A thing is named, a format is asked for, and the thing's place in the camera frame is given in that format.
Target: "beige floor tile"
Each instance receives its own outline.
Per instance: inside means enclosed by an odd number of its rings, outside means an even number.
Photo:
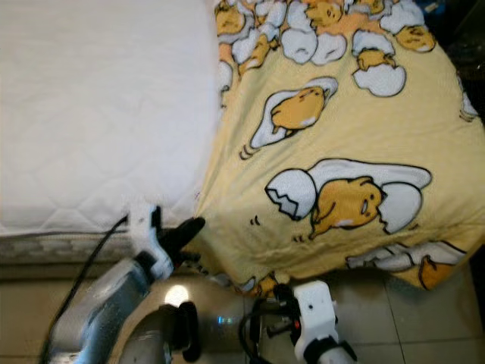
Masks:
[[[0,355],[36,356],[70,281],[0,284]]]
[[[359,364],[405,364],[398,344],[359,345],[353,349]]]
[[[403,344],[406,364],[484,364],[485,340],[455,340]]]
[[[397,344],[399,339],[380,272],[338,271],[322,277],[330,286],[337,331],[351,344]]]
[[[36,357],[12,357],[12,356],[0,356],[0,363],[1,364],[37,364]]]
[[[390,278],[386,283],[401,342],[482,335],[468,266],[430,292]]]
[[[281,334],[271,339],[264,335],[261,341],[261,355],[269,362],[277,364],[298,364],[295,348],[289,334]]]

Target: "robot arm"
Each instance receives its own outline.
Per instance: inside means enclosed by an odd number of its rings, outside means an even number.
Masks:
[[[162,236],[161,210],[132,207],[130,235],[135,259],[124,259],[100,277],[81,301],[67,309],[52,329],[48,362],[104,364],[125,320],[149,294],[155,280],[168,279],[187,254],[180,250],[204,226],[190,219]]]
[[[292,289],[285,284],[274,288],[275,299],[259,300],[253,312],[245,316],[239,326],[239,339],[248,353],[251,364],[270,364],[259,355],[258,342],[261,336],[261,316],[283,317],[279,324],[267,328],[272,338],[285,331],[295,346],[299,362],[308,364],[356,364],[357,357],[352,348],[339,340],[336,332],[336,315],[330,290],[322,281],[312,281]],[[250,350],[245,344],[244,326],[251,319],[249,338],[255,343]]]

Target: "bed sheet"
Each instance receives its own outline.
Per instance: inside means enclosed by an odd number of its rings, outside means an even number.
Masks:
[[[218,123],[206,2],[6,0],[0,48],[0,235],[104,231],[138,198],[165,227],[193,215]]]
[[[336,268],[431,289],[485,241],[485,133],[411,0],[222,0],[221,130],[192,246],[266,295]]]

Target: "metal robot arm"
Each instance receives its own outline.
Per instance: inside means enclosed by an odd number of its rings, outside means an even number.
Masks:
[[[81,301],[70,307],[53,328],[51,364],[104,364],[127,317],[149,294],[155,280],[164,280],[187,257],[180,250],[204,226],[190,219],[161,235],[161,210],[139,203],[130,210],[130,235],[135,259],[124,259],[100,277]]]

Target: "tile floor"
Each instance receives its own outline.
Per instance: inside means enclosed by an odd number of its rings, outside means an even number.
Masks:
[[[338,304],[338,330],[360,363],[485,363],[485,338],[468,267],[432,292],[372,271],[341,271],[324,280]],[[111,363],[116,363],[131,329],[164,302],[175,284],[183,285],[198,307],[205,348],[198,362],[245,364],[235,323],[251,309],[252,300],[190,276],[175,276],[154,286],[126,322]],[[69,288],[69,281],[0,283],[1,364],[36,362],[45,329]],[[219,317],[232,323],[219,325]],[[297,363],[288,336],[266,338],[262,346],[264,356],[275,364]],[[174,364],[182,363],[181,356],[174,356]]]

